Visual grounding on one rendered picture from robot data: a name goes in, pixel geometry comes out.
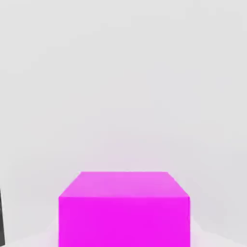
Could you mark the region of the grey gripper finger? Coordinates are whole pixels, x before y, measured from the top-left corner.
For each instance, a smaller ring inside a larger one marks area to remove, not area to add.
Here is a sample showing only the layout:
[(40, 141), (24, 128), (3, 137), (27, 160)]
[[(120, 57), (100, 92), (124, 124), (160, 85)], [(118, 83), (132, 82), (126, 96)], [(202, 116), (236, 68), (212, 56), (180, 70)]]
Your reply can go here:
[(4, 234), (3, 211), (2, 211), (1, 192), (0, 192), (0, 247), (4, 245), (5, 245), (5, 234)]

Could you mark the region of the small magenta cube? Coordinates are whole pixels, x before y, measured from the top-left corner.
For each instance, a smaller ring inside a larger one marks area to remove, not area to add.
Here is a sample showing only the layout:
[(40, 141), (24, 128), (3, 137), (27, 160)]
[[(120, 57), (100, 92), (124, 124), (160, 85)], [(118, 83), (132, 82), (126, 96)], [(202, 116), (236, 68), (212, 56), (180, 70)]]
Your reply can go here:
[(58, 199), (58, 247), (191, 247), (190, 197), (167, 172), (82, 172)]

